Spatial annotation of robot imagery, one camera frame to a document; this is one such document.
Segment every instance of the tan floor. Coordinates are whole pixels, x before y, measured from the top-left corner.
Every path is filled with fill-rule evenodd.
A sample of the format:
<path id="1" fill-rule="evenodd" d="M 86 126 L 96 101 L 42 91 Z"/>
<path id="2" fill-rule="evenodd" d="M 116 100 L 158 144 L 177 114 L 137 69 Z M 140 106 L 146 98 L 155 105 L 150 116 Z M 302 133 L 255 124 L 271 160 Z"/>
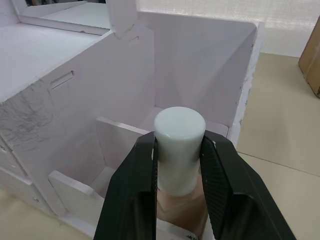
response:
<path id="1" fill-rule="evenodd" d="M 297 62 L 261 54 L 237 149 L 264 180 L 296 238 L 318 240 L 320 99 Z M 0 239 L 89 240 L 1 190 Z"/>

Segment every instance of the brown cardboard box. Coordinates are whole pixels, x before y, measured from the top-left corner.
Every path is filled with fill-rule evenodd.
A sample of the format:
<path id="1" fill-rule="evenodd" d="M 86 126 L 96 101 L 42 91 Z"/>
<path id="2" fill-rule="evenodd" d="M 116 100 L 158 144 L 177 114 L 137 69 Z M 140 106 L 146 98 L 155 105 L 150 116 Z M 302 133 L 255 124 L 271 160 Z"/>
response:
<path id="1" fill-rule="evenodd" d="M 320 17 L 298 64 L 312 91 L 320 98 Z"/>

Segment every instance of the white bottle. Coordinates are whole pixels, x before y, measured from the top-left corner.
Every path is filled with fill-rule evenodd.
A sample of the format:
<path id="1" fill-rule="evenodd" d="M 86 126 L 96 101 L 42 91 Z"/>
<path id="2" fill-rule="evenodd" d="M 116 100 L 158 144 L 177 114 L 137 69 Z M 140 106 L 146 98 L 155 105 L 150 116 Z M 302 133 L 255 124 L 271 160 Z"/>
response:
<path id="1" fill-rule="evenodd" d="M 186 107 L 170 107 L 154 120 L 157 139 L 157 217 L 199 236 L 208 217 L 199 154 L 204 118 Z"/>

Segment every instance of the white foam board box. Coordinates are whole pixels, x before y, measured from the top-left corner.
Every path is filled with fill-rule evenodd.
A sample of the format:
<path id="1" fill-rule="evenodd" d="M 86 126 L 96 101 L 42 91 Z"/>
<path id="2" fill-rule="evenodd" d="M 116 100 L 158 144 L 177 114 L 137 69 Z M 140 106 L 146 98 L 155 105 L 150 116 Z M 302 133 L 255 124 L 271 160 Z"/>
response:
<path id="1" fill-rule="evenodd" d="M 115 14 L 102 36 L 0 28 L 0 185 L 91 237 L 110 177 L 162 109 L 192 108 L 237 144 L 264 32 Z"/>

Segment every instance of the white bottle cap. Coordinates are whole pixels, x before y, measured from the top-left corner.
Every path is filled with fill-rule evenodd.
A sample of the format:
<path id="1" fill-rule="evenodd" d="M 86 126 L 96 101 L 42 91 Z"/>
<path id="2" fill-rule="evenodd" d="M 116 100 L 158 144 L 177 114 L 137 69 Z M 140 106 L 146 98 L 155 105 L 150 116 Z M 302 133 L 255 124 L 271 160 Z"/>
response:
<path id="1" fill-rule="evenodd" d="M 158 188 L 161 191 L 172 196 L 185 196 L 195 189 L 205 130 L 204 118 L 187 107 L 170 107 L 155 117 Z"/>

